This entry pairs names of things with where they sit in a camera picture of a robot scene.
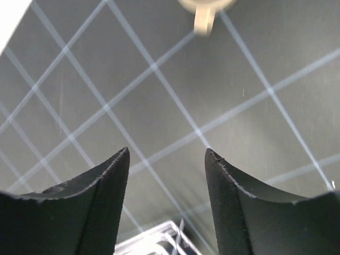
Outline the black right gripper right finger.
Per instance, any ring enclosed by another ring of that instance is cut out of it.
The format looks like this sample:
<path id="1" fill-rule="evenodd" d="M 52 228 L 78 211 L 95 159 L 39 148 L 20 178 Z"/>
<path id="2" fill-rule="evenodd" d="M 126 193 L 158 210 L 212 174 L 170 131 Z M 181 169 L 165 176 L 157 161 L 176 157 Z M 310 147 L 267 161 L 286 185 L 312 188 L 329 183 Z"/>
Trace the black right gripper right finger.
<path id="1" fill-rule="evenodd" d="M 339 192 L 272 187 L 211 149 L 205 171 L 219 254 L 339 254 Z"/>

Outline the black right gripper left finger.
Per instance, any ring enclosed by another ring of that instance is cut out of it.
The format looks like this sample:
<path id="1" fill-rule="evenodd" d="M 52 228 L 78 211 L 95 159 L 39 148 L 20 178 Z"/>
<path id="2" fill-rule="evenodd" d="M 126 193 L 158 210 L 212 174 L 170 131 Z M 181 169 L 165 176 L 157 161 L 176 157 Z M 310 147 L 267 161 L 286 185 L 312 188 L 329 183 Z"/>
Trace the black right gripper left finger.
<path id="1" fill-rule="evenodd" d="M 41 193 L 1 192 L 1 254 L 113 254 L 129 166 L 123 148 Z"/>

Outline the small beige mug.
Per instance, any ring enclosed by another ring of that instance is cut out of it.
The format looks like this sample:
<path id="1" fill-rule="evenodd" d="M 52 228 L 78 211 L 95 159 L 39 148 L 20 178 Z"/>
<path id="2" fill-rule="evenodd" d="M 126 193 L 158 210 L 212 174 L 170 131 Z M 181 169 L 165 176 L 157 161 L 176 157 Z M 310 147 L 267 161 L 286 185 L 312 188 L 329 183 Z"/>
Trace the small beige mug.
<path id="1" fill-rule="evenodd" d="M 210 35 L 217 13 L 230 8 L 236 0 L 178 0 L 180 5 L 194 14 L 193 30 L 201 36 Z"/>

